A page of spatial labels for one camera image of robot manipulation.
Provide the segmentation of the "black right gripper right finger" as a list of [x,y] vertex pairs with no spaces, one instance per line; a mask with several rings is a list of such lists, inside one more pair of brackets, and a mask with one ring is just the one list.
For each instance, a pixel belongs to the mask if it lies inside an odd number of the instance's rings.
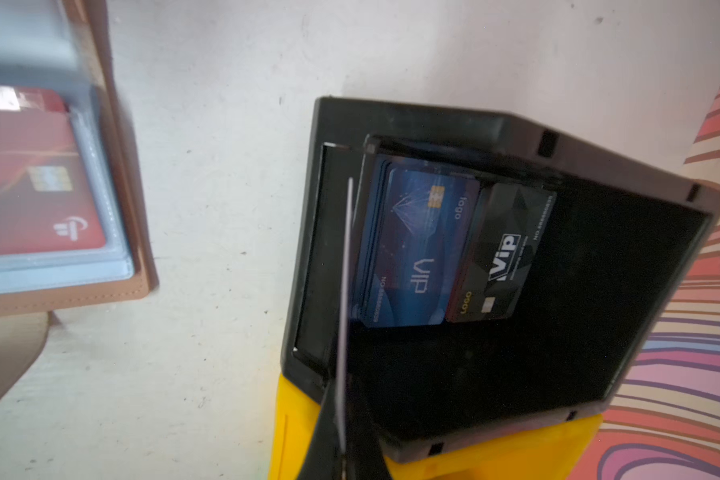
[[361,382],[349,376],[344,393],[344,477],[391,480]]

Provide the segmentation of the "blue VIP credit card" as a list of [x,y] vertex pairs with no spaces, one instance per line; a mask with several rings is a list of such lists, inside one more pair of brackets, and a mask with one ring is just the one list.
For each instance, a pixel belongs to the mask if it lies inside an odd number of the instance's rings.
[[350,293],[350,256],[353,221],[354,179],[347,181],[347,196],[344,219],[344,240],[342,247],[341,284],[339,299],[339,318],[337,327],[336,349],[336,391],[334,405],[336,409],[336,428],[339,449],[342,455],[347,450],[347,361],[348,361],[348,329],[349,329],[349,293]]

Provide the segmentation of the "tan leather card holder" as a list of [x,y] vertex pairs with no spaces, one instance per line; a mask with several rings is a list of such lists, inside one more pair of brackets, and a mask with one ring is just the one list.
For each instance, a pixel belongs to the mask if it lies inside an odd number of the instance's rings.
[[53,315],[158,284],[102,1],[0,1],[0,399]]

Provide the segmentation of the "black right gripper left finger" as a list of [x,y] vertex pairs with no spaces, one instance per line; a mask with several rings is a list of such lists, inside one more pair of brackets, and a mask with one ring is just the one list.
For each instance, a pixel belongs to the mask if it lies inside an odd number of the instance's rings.
[[344,393],[336,379],[326,387],[298,480],[344,478]]

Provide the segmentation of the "red credit card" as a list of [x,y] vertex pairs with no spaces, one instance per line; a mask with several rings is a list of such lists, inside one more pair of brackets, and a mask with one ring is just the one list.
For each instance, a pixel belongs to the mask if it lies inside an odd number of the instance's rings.
[[0,255],[106,243],[62,97],[0,85]]

